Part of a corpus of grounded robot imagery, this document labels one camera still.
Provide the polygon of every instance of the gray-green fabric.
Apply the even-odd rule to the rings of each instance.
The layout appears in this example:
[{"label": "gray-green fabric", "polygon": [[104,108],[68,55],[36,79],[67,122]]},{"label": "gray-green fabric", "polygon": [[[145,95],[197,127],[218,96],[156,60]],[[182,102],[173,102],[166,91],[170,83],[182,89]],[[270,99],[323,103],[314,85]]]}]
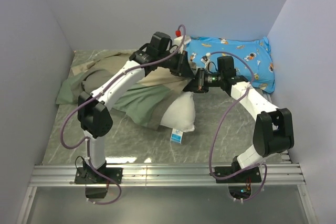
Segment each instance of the gray-green fabric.
[{"label": "gray-green fabric", "polygon": [[[94,64],[75,66],[81,72],[62,83],[57,104],[74,104],[81,92],[91,93],[107,82],[126,63],[130,54],[115,54],[96,59]],[[189,79],[176,77],[168,69],[158,68],[133,85],[113,106],[136,124],[157,129],[167,108],[181,94]]]}]

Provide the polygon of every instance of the clothing tag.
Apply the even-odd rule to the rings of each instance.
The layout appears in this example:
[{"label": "clothing tag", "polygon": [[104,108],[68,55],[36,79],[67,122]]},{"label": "clothing tag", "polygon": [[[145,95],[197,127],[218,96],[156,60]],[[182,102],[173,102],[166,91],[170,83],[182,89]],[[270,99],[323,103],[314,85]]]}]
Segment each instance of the clothing tag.
[{"label": "clothing tag", "polygon": [[181,144],[182,143],[182,135],[183,135],[182,131],[173,129],[172,135],[170,137],[170,141]]}]

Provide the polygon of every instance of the gray wall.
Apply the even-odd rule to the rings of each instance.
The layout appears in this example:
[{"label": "gray wall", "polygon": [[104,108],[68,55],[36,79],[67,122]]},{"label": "gray wall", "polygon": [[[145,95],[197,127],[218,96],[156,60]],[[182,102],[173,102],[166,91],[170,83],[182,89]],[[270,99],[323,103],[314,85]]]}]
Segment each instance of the gray wall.
[{"label": "gray wall", "polygon": [[274,101],[293,113],[295,146],[320,223],[335,223],[335,0],[287,0],[269,39]]},{"label": "gray wall", "polygon": [[45,0],[0,0],[0,219],[14,223],[72,56]]},{"label": "gray wall", "polygon": [[47,0],[73,49],[129,49],[159,30],[251,40],[270,31],[286,0]]}]

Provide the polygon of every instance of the white pillow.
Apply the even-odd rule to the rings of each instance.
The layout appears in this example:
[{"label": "white pillow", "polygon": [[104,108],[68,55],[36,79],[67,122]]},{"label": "white pillow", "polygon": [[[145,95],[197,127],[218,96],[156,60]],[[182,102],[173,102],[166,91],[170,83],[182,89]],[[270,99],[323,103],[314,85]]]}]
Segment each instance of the white pillow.
[{"label": "white pillow", "polygon": [[194,131],[196,113],[193,95],[193,92],[182,92],[166,110],[160,124],[182,132]]}]

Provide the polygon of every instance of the blue pillow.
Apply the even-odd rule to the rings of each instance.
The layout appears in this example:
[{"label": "blue pillow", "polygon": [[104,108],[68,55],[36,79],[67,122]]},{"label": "blue pillow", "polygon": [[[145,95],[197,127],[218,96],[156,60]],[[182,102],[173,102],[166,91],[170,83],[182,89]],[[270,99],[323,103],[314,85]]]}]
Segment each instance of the blue pillow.
[{"label": "blue pillow", "polygon": [[[268,39],[264,37],[261,40],[254,41],[237,41],[226,40],[213,37],[191,37],[191,42],[187,45],[186,51],[189,58],[193,58],[193,62],[198,67],[204,68],[201,58],[208,52],[226,51],[237,55],[244,60],[252,69],[255,75],[255,81],[252,86],[261,88],[265,92],[272,93],[275,89],[275,78],[273,70],[273,62],[271,59],[271,47]],[[222,54],[215,54],[210,57],[217,68],[217,58]],[[234,58],[234,64],[237,75],[245,76],[251,80],[251,74],[246,66]],[[215,66],[210,65],[210,71],[215,72]]]}]

